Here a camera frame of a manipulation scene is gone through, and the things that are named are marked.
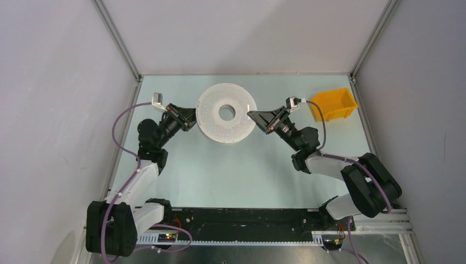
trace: gray floor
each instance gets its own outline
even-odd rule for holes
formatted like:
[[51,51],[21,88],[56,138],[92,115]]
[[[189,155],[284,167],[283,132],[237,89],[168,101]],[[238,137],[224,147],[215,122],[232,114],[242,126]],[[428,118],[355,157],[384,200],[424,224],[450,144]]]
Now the gray floor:
[[[344,248],[350,249],[345,239]],[[357,251],[371,264],[407,263],[398,235],[354,236]],[[104,263],[99,254],[93,254],[91,263]],[[316,246],[193,246],[178,253],[160,253],[154,250],[135,252],[116,263],[289,263],[289,264],[357,264],[356,258],[346,252],[326,254]]]

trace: enclosure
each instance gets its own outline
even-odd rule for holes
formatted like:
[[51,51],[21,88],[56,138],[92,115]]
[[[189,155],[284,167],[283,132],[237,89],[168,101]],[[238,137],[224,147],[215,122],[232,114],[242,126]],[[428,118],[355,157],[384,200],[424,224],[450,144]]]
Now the enclosure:
[[[2,262],[103,263],[85,248],[86,209],[134,170],[112,141],[115,118],[155,92],[194,108],[225,82],[244,87],[262,110],[347,87],[359,108],[327,123],[325,151],[372,152],[403,189],[394,213],[355,216],[355,248],[370,263],[459,262],[465,12],[461,0],[3,1]],[[322,137],[308,107],[292,116]],[[135,109],[116,126],[119,142],[137,150],[145,118],[161,114]],[[232,146],[198,128],[179,134],[143,200],[311,210],[348,193],[341,181],[297,172],[293,150],[258,128]],[[315,245],[197,241],[119,262],[358,263],[322,250],[328,234],[315,230]]]

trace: aluminum frame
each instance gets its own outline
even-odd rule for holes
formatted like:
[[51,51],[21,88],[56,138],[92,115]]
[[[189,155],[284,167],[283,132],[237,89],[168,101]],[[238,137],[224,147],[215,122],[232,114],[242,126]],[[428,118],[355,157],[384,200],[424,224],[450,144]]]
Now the aluminum frame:
[[[132,105],[136,103],[136,100],[137,100],[137,97],[139,95],[139,91],[141,88],[143,76],[141,76],[141,74],[137,70],[137,67],[134,61],[132,60],[130,53],[127,50],[103,1],[102,0],[92,0],[92,1],[95,5],[96,10],[101,16],[103,23],[108,29],[112,39],[115,41],[115,44],[118,50],[121,52],[123,58],[125,59],[125,62],[127,66],[129,67],[133,77],[138,82],[138,86],[135,89],[134,94],[132,95],[132,100],[131,100],[131,105]],[[358,111],[359,111],[361,122],[364,128],[364,132],[367,138],[369,149],[374,154],[377,154],[377,151],[376,151],[376,146],[374,144],[373,133],[371,132],[370,124],[369,124],[367,115],[364,111],[363,102],[360,99],[360,94],[357,89],[355,78],[357,74],[359,73],[359,70],[361,66],[363,65],[366,57],[368,56],[368,54],[374,47],[379,37],[381,36],[383,29],[386,27],[387,22],[393,16],[393,13],[395,12],[400,2],[401,0],[389,0],[381,17],[376,23],[376,26],[367,44],[365,45],[355,66],[353,67],[353,70],[351,71],[350,75],[348,75],[348,78],[351,84],[351,89],[353,91],[353,95],[356,99],[356,102],[359,104]],[[126,140],[131,118],[132,118],[132,111],[125,118],[124,126],[119,136],[119,142],[124,142]],[[120,158],[121,158],[121,150],[118,149],[116,150],[114,154],[112,170],[108,177],[106,188],[103,190],[102,197],[106,196],[106,194],[110,190],[111,185],[113,184]],[[367,218],[365,216],[358,215],[354,217],[354,222],[357,227],[357,230],[353,232],[354,234],[360,234],[360,235],[362,234],[398,234],[400,236],[400,241],[401,241],[403,251],[404,251],[408,264],[425,263],[422,257],[422,254],[420,253],[419,244],[416,240],[407,210],[393,210],[393,214],[379,214],[375,218]],[[336,234],[336,233],[337,232],[330,232],[330,231],[322,231],[322,232],[314,231],[313,232],[313,234],[316,237],[321,237],[321,235]],[[84,227],[82,234],[81,234],[81,238],[79,240],[79,244],[81,245],[81,248],[73,256],[73,259],[71,261],[71,263],[73,264],[89,263],[91,261],[92,254],[87,252],[86,250],[85,237],[86,237],[86,228]]]
[[121,55],[125,59],[126,64],[130,68],[130,71],[134,77],[134,79],[139,82],[141,80],[141,74],[136,68],[136,64],[132,60],[132,57],[126,48],[125,43],[123,42],[123,39],[120,36],[120,33],[118,33],[117,27],[115,26],[115,23],[113,23],[112,17],[108,13],[107,8],[105,7],[105,4],[103,3],[102,0],[92,0],[92,3],[94,3],[94,6],[99,13],[99,15],[102,18],[102,21],[105,25],[105,27],[108,29],[108,32],[112,39],[115,41],[115,45],[120,51]]

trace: light blue table surface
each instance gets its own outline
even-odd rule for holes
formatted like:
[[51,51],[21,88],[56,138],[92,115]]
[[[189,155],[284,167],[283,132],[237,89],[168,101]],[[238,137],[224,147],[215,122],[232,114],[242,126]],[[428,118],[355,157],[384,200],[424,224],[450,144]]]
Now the light blue table surface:
[[[290,96],[311,98],[321,91],[350,88],[345,75],[145,76],[137,103],[149,102],[154,92],[161,92],[164,105],[194,108],[207,88],[225,82],[245,88],[260,111],[277,109]],[[127,149],[137,152],[136,128],[145,118],[159,122],[161,113],[151,106],[135,109],[124,144]],[[322,123],[314,120],[307,106],[302,104],[290,118],[297,129],[317,128],[322,141]],[[327,132],[327,153],[369,152],[358,111],[328,122]],[[164,198],[176,207],[318,208],[329,198],[348,193],[342,181],[297,172],[291,163],[293,149],[275,133],[265,135],[258,128],[241,142],[223,146],[207,139],[196,126],[179,131],[164,148],[167,166],[142,194],[139,205],[149,198]],[[123,153],[112,188],[121,185],[135,165],[135,159]]]

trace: yellow plastic container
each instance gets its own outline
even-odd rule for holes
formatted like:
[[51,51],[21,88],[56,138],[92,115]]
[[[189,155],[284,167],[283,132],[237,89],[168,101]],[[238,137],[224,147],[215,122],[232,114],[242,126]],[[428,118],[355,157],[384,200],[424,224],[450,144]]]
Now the yellow plastic container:
[[[358,104],[348,88],[320,92],[310,100],[320,107],[327,122],[335,118],[347,118],[354,109],[358,108]],[[315,118],[322,121],[317,107],[312,104],[309,105],[312,112],[314,112]]]

